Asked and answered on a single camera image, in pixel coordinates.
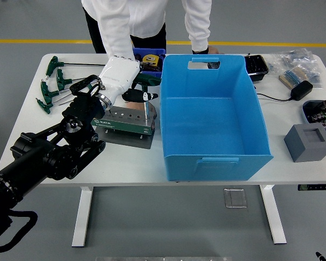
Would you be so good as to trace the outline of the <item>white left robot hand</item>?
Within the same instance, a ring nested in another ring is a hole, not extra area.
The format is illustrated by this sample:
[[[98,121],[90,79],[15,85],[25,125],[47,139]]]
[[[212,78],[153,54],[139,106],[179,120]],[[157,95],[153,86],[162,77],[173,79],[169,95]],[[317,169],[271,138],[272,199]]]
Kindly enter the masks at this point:
[[[138,60],[112,56],[99,75],[101,89],[97,97],[105,109],[110,109],[119,95],[127,92],[133,83],[142,86],[158,86],[161,79],[140,72]]]

